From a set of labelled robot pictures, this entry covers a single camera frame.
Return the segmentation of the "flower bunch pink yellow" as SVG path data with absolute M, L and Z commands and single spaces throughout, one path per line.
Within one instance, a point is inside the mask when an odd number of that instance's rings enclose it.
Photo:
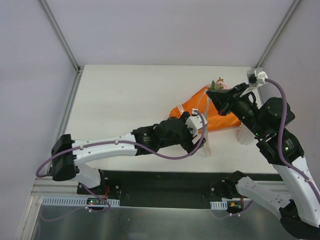
M 225 90 L 227 89 L 227 85 L 224 82 L 224 79 L 219 77 L 218 80 L 213 80 L 211 82 L 210 90 Z

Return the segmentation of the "orange wrapping paper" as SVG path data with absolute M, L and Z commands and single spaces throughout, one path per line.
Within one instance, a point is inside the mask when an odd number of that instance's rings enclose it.
M 241 125 L 241 121 L 238 120 L 233 113 L 230 113 L 226 116 L 219 115 L 213 102 L 206 94 L 210 87 L 210 84 L 204 86 L 185 103 L 177 105 L 171 110 L 169 117 L 179 118 L 183 112 L 189 112 L 191 114 L 193 109 L 198 109 L 202 114 L 205 115 L 207 110 L 206 119 L 208 121 L 209 132 L 239 127 Z

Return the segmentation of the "cream ribbon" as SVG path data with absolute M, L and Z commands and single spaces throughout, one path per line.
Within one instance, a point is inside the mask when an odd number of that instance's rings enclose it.
M 198 103 L 196 105 L 196 107 L 198 108 L 200 103 L 201 103 L 201 100 L 204 98 L 204 96 L 206 95 L 206 92 L 208 91 L 208 88 L 205 87 L 205 89 L 203 90 L 203 93 L 201 94 L 199 100 L 198 100 Z M 208 114 L 209 114 L 209 97 L 207 96 L 206 97 L 206 106 L 205 106 L 205 111 L 204 111 L 204 117 L 207 119 L 208 118 Z M 176 106 L 179 113 L 182 115 L 183 112 L 185 111 L 184 107 L 180 104 L 180 105 L 177 105 Z M 204 150 L 204 153 L 205 153 L 205 156 L 206 157 L 210 157 L 212 155 L 212 151 L 211 151 L 211 147 L 210 147 L 210 143 L 209 143 L 209 134 L 208 134 L 208 126 L 207 125 L 204 129 L 204 136 L 206 137 L 206 143 L 204 144 L 203 146 L 203 150 Z

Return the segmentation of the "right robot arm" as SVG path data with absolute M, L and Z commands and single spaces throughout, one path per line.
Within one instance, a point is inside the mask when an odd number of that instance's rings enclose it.
M 254 134 L 263 157 L 278 172 L 290 196 L 281 196 L 235 171 L 214 185 L 216 194 L 232 199 L 245 196 L 273 213 L 282 227 L 300 240 L 320 237 L 320 192 L 311 178 L 304 150 L 286 129 L 295 115 L 286 95 L 269 98 L 261 107 L 245 83 L 231 89 L 211 89 L 207 96 L 221 116 L 234 114 Z

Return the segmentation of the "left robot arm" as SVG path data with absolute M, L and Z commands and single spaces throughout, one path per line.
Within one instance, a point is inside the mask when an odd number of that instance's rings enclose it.
M 74 140 L 70 134 L 62 135 L 51 149 L 52 179 L 56 182 L 74 180 L 85 185 L 94 194 L 105 191 L 106 183 L 100 170 L 88 166 L 89 162 L 122 156 L 153 154 L 174 160 L 158 151 L 179 145 L 186 157 L 193 155 L 206 142 L 208 121 L 194 110 L 185 111 L 180 117 L 170 117 L 150 126 L 139 127 L 116 137 L 96 140 Z

